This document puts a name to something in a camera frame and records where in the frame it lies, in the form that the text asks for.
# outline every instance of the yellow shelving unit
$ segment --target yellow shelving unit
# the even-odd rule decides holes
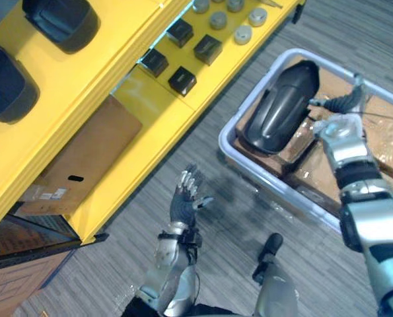
[[[202,15],[189,10],[183,19],[193,26],[193,38],[181,49],[166,37],[156,45],[170,64],[167,69],[157,79],[140,65],[133,69],[115,96],[142,122],[143,129],[78,210],[66,216],[83,243],[93,241],[102,224],[183,136],[238,69],[293,9],[304,3],[298,0],[277,1],[283,5],[282,9],[247,0],[241,12],[227,13],[227,27],[220,31],[212,30],[208,20],[214,11],[227,11],[225,2],[211,2],[210,10]],[[234,31],[241,24],[248,23],[248,14],[255,7],[265,8],[268,19],[263,26],[252,28],[252,39],[248,44],[239,46],[233,40]],[[211,66],[196,59],[193,53],[193,48],[205,34],[223,43],[223,52]],[[197,79],[196,86],[186,97],[180,96],[168,85],[168,79],[180,65]]]
[[[83,50],[66,55],[26,21],[20,3],[0,24],[0,45],[29,71],[40,88],[38,103],[14,124],[0,123],[0,220],[45,166],[82,126],[108,93],[135,65],[148,47],[182,11],[189,0],[89,0],[101,20],[100,29]],[[133,68],[115,92],[123,105],[143,124],[142,130],[118,158],[74,214],[65,216],[83,244],[131,195],[141,181],[241,66],[304,0],[277,0],[282,9],[246,0],[239,13],[227,13],[223,30],[209,27],[214,11],[226,3],[212,3],[209,12],[189,10],[183,19],[194,37],[182,48],[163,38],[156,49],[170,65],[153,78],[140,65]],[[266,23],[252,28],[252,39],[234,43],[233,33],[255,7],[268,11]],[[211,66],[193,54],[205,34],[222,41],[223,52]],[[197,78],[186,97],[174,92],[168,79],[179,65]]]
[[[24,18],[21,2],[0,23],[0,46],[25,66],[40,97],[19,122],[0,123],[0,220],[189,0],[89,0],[100,29],[73,55]]]

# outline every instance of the robotic arm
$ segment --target robotic arm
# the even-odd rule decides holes
[[[161,316],[181,316],[194,303],[194,265],[202,245],[195,213],[213,200],[196,199],[202,178],[193,164],[181,173],[170,206],[168,230],[158,235],[155,265],[136,292],[136,297]]]
[[[348,101],[345,112],[361,112],[365,107],[365,88],[359,75],[356,81],[353,92],[358,95],[341,97]],[[314,102],[325,107],[327,103]],[[378,315],[393,316],[393,191],[382,179],[367,147],[360,115],[333,115],[317,122],[314,132],[323,142],[340,189],[340,227],[345,245],[365,257]]]

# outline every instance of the gray carpet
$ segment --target gray carpet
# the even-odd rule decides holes
[[[217,137],[244,97],[289,48],[305,48],[361,72],[393,92],[393,1],[309,0],[298,24],[287,23],[250,60],[180,144],[122,207],[110,238],[83,248],[16,316],[119,316],[153,260],[168,221],[175,177],[187,162],[207,176],[216,198],[198,216],[204,245],[198,302],[251,314],[259,287],[251,280],[266,237],[280,232],[278,254],[293,276],[300,316],[373,316],[376,305],[363,259],[330,229],[277,206],[224,162]]]

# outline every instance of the label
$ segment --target label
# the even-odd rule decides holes
[[[50,200],[51,197],[52,197],[52,193],[43,193],[41,196],[39,196],[39,199]]]
[[[51,199],[60,200],[66,192],[67,192],[67,188],[58,188],[55,191],[55,193],[51,196]]]

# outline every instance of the cable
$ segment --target cable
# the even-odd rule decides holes
[[[386,119],[393,120],[393,117],[385,116],[384,114],[374,114],[373,112],[350,111],[350,112],[348,112],[348,114],[366,114],[368,116],[376,116],[376,117],[380,117],[380,118],[386,118]]]
[[[199,276],[199,273],[195,271],[196,277],[197,277],[197,292],[194,300],[194,305],[196,304],[197,297],[199,296],[199,292],[201,291],[201,277]]]

